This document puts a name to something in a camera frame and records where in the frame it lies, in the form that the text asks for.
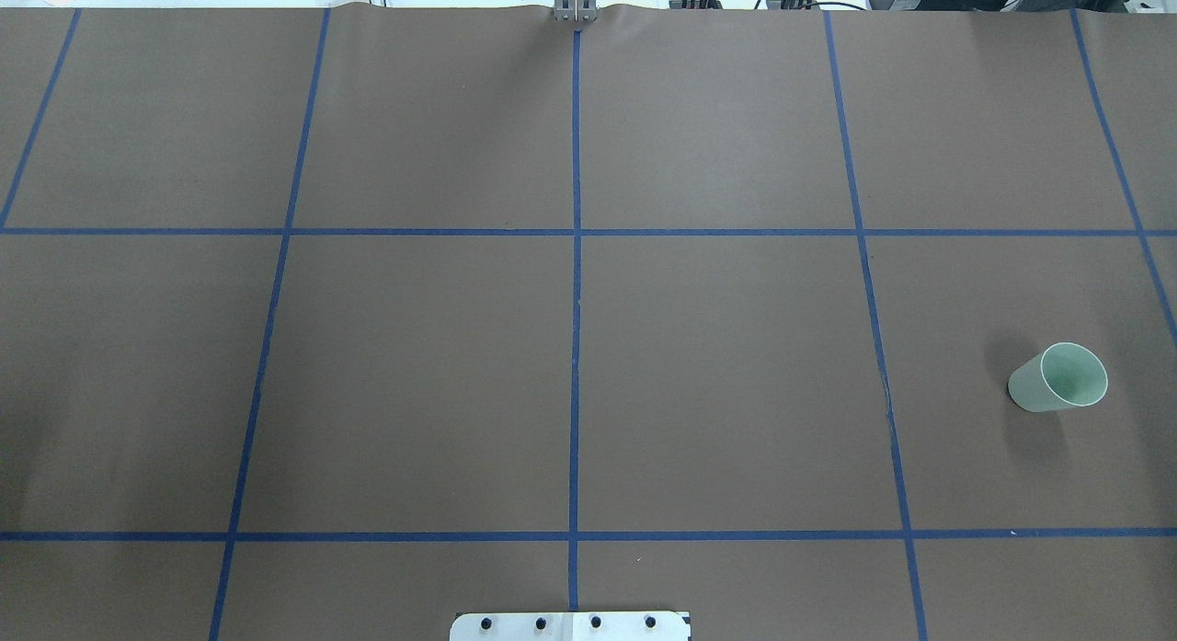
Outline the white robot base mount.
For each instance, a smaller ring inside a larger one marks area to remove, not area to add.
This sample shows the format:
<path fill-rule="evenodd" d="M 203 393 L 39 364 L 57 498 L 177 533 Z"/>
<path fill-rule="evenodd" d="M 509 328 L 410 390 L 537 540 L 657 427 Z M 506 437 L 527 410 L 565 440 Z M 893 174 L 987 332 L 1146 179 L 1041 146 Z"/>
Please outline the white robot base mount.
<path fill-rule="evenodd" d="M 471 612 L 450 640 L 691 640 L 687 612 Z"/>

